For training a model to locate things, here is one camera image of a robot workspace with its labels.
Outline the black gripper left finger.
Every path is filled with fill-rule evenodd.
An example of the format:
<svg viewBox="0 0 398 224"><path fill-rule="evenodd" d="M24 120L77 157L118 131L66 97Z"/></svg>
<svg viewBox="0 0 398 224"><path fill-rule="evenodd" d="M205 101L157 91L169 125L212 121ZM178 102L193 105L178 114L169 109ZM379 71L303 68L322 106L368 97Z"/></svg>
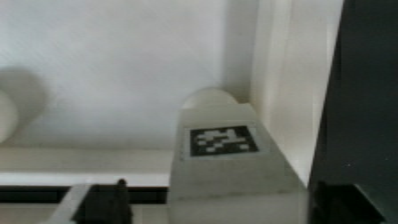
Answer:
<svg viewBox="0 0 398 224"><path fill-rule="evenodd" d="M127 181L75 185L43 224L132 224Z"/></svg>

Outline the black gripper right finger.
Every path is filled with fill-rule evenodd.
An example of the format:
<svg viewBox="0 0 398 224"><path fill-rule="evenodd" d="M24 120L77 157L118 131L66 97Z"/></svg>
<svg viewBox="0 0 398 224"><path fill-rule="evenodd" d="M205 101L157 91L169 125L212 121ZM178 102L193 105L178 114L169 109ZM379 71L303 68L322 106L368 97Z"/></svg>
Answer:
<svg viewBox="0 0 398 224"><path fill-rule="evenodd" d="M390 224L358 184L320 182L312 193L310 224Z"/></svg>

